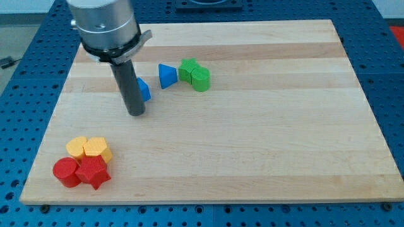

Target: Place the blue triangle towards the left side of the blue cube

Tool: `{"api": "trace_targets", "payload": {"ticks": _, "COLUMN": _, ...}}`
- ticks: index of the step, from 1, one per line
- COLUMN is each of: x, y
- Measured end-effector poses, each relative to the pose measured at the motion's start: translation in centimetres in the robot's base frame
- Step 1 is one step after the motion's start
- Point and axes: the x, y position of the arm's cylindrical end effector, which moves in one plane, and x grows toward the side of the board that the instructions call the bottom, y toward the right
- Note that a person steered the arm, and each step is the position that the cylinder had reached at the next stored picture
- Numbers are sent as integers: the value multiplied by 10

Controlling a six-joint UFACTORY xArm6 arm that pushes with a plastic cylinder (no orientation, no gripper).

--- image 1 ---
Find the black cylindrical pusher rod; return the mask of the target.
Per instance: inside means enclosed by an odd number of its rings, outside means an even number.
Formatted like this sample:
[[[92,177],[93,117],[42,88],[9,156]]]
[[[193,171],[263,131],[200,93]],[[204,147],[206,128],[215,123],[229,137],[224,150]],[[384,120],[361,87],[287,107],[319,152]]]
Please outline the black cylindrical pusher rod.
[[[118,65],[113,64],[111,69],[129,115],[142,115],[145,112],[145,104],[133,63],[126,61]]]

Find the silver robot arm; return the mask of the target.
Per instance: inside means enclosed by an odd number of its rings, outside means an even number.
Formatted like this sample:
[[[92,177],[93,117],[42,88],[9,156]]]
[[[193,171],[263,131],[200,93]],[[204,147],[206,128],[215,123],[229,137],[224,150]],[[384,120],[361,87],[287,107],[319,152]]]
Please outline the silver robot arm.
[[[83,48],[96,61],[110,64],[127,111],[145,112],[132,57],[152,38],[142,31],[130,0],[67,0]]]

